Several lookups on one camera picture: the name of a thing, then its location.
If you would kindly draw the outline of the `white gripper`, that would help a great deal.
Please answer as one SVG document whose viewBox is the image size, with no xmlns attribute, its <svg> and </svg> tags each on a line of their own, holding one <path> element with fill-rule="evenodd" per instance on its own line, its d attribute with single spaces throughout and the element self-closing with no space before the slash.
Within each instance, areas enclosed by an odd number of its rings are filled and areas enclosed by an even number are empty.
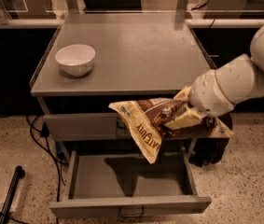
<svg viewBox="0 0 264 224">
<path fill-rule="evenodd" d="M 170 130 L 179 130 L 199 125 L 206 116 L 220 117 L 233 110 L 234 104 L 221 90 L 215 70 L 209 70 L 197 77 L 191 88 L 185 86 L 174 97 L 175 100 L 187 100 L 193 108 L 180 108 L 173 118 L 164 123 Z"/>
</svg>

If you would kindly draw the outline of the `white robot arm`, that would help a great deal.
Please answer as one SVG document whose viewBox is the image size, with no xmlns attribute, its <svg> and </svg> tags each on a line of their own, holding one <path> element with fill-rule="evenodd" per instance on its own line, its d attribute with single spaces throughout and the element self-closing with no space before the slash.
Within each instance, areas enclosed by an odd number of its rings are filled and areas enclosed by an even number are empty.
<svg viewBox="0 0 264 224">
<path fill-rule="evenodd" d="M 239 103 L 264 97 L 264 25 L 255 33 L 250 52 L 197 77 L 183 90 L 190 107 L 177 111 L 165 126 L 171 130 L 195 126 L 205 117 L 220 117 Z"/>
</svg>

